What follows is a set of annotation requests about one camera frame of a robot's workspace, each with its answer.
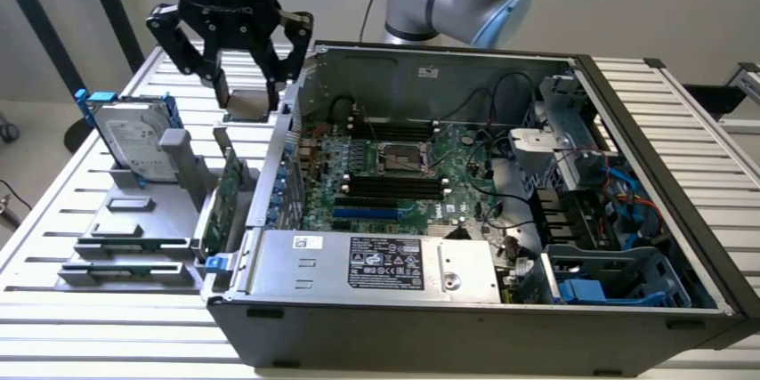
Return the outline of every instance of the circuit board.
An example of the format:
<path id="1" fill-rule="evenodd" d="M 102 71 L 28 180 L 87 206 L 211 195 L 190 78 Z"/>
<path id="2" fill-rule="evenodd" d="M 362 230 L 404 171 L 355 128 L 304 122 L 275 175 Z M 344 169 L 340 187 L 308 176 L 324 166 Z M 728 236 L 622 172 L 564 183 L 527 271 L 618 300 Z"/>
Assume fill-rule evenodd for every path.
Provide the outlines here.
<path id="1" fill-rule="evenodd" d="M 446 236 L 458 225 L 467 229 L 472 226 L 480 231 L 475 218 L 496 200 L 470 185 L 472 180 L 483 189 L 495 191 L 494 180 L 483 178 L 486 150 L 472 154 L 478 146 L 475 130 L 464 125 L 448 125 L 428 141 L 410 142 L 356 139 L 339 126 L 327 132 L 324 129 L 324 124 L 308 124 L 307 145 L 311 147 L 304 149 L 302 146 L 302 170 L 307 183 L 306 230 L 335 230 L 334 224 L 339 223 L 342 231 L 362 233 Z M 479 166 L 476 171 L 466 165 L 471 155 L 471 167 Z M 395 199 L 396 218 L 334 218 L 336 198 L 346 196 L 343 180 L 348 172 L 360 178 L 438 177 L 447 180 L 451 191 L 440 200 Z"/>
<path id="2" fill-rule="evenodd" d="M 238 209 L 238 192 L 240 190 L 243 167 L 235 150 L 227 149 L 223 176 L 219 179 L 216 199 L 210 213 L 210 222 L 203 235 L 203 243 L 210 255 L 224 249 L 230 231 L 234 227 L 235 210 Z"/>

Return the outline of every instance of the white wall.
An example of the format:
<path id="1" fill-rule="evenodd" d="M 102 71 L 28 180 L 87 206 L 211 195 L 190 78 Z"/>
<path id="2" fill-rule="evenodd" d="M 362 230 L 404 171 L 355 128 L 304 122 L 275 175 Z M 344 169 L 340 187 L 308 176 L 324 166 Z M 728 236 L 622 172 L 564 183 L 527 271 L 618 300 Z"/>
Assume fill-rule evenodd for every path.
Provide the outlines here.
<path id="1" fill-rule="evenodd" d="M 98 0 L 40 0 L 92 89 L 124 86 L 130 68 Z M 32 31 L 16 0 L 0 0 L 0 99 L 68 101 L 66 85 Z"/>
<path id="2" fill-rule="evenodd" d="M 124 0 L 146 52 L 155 42 L 144 19 L 154 5 L 176 0 Z M 316 15 L 316 37 L 355 40 L 367 0 L 280 0 L 291 11 Z M 66 88 L 12 0 L 0 0 L 6 31 L 0 98 L 66 100 Z M 119 88 L 128 77 L 98 0 L 43 0 L 92 88 Z M 376 0 L 367 40 L 383 36 L 386 0 Z M 659 57 L 679 78 L 720 83 L 738 61 L 760 60 L 756 0 L 535 0 L 511 49 Z"/>

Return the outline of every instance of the screw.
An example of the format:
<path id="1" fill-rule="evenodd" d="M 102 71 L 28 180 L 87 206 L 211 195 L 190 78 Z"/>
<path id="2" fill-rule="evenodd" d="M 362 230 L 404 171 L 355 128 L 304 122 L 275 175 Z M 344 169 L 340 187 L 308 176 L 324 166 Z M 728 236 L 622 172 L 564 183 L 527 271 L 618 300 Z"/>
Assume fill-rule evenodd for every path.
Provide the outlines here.
<path id="1" fill-rule="evenodd" d="M 560 146 L 567 146 L 568 144 L 571 144 L 571 139 L 568 137 L 566 137 L 564 135 L 560 135 L 558 137 L 558 144 Z"/>

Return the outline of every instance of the slotted metal table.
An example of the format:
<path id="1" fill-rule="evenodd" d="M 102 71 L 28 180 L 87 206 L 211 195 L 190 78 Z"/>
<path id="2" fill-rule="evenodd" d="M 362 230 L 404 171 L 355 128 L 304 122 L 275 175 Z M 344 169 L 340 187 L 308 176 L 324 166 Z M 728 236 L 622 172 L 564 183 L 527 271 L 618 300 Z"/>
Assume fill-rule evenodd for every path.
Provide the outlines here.
<path id="1" fill-rule="evenodd" d="M 596 62 L 760 293 L 758 166 L 667 70 L 650 68 L 642 60 L 598 58 Z M 232 87 L 264 87 L 247 54 L 227 53 L 224 67 Z M 123 93 L 167 92 L 178 97 L 196 154 L 207 157 L 211 167 L 220 167 L 212 125 L 223 113 L 212 90 L 196 77 L 183 76 L 156 49 Z M 262 166 L 275 119 L 230 128 L 238 153 L 251 167 Z M 0 377 L 435 377 L 254 369 L 240 363 L 199 296 L 55 292 L 60 263 L 71 257 L 76 237 L 112 186 L 111 165 L 94 133 L 0 252 Z M 760 336 L 719 352 L 684 352 L 639 378 L 760 378 Z"/>

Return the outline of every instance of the power supply label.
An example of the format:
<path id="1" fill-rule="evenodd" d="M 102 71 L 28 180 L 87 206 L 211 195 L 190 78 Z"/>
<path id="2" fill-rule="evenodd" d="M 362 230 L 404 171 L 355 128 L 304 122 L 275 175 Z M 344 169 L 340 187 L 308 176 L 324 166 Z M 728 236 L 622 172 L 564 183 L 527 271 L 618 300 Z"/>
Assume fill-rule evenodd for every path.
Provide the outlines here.
<path id="1" fill-rule="evenodd" d="M 348 256 L 354 288 L 426 289 L 420 239 L 352 237 Z"/>

